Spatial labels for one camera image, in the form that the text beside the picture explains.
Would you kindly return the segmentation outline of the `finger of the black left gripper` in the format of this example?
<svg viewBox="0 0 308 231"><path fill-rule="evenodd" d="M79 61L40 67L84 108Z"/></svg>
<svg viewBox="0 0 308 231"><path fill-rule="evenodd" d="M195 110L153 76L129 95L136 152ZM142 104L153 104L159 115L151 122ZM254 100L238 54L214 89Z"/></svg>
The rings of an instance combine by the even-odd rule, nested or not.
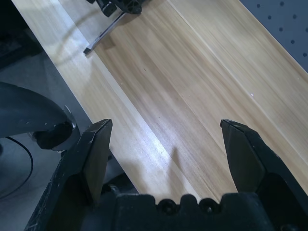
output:
<svg viewBox="0 0 308 231"><path fill-rule="evenodd" d="M111 1L102 1L100 9L106 17L110 17L117 10L117 6Z"/></svg>
<svg viewBox="0 0 308 231"><path fill-rule="evenodd" d="M142 12L142 0L117 0L116 4L125 13L140 14Z"/></svg>

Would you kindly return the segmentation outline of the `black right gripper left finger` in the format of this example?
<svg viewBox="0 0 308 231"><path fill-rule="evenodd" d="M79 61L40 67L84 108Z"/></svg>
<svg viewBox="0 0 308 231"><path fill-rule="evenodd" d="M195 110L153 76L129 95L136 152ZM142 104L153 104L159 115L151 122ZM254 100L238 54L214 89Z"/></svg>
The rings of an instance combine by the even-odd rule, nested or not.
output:
<svg viewBox="0 0 308 231"><path fill-rule="evenodd" d="M88 208L97 204L103 187L112 120L88 127L61 158L26 231L78 231Z"/></svg>

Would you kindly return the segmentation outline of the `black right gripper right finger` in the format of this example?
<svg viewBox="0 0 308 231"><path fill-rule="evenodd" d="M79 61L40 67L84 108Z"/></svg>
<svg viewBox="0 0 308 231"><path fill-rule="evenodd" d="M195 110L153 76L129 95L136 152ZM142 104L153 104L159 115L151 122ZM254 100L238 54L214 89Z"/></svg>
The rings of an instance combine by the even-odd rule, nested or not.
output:
<svg viewBox="0 0 308 231"><path fill-rule="evenodd" d="M255 193L277 231L308 229L308 196L281 158L246 125L220 122L236 189Z"/></svg>

